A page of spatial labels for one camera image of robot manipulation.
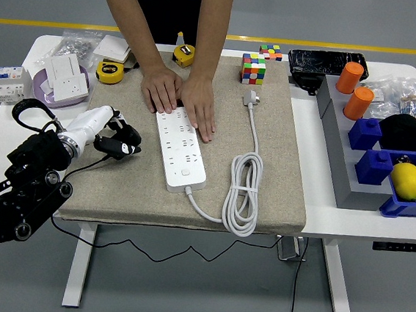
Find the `person's left hand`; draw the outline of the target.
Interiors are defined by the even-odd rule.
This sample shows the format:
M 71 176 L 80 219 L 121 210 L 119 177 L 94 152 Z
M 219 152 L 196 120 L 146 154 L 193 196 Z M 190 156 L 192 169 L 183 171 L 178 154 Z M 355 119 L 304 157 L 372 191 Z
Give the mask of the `person's left hand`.
M 214 91 L 212 80 L 206 76 L 190 75 L 178 90 L 190 125 L 201 136 L 203 142 L 213 140 L 216 130 L 214 114 Z

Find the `person's right hand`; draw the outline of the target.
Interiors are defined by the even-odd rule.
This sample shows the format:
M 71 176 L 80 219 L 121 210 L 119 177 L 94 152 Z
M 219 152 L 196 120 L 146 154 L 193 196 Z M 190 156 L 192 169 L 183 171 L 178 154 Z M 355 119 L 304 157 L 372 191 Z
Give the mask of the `person's right hand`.
M 182 78 L 163 65 L 145 68 L 142 72 L 141 91 L 149 112 L 170 113 L 177 109 Z

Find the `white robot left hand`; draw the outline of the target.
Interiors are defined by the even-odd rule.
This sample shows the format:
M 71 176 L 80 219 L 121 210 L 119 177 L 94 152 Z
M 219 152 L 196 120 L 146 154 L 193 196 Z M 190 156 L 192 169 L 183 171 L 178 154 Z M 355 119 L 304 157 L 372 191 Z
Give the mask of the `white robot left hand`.
M 79 158 L 90 143 L 96 150 L 116 160 L 142 151 L 139 133 L 127 124 L 120 111 L 111 106 L 83 112 L 58 137 L 71 159 Z

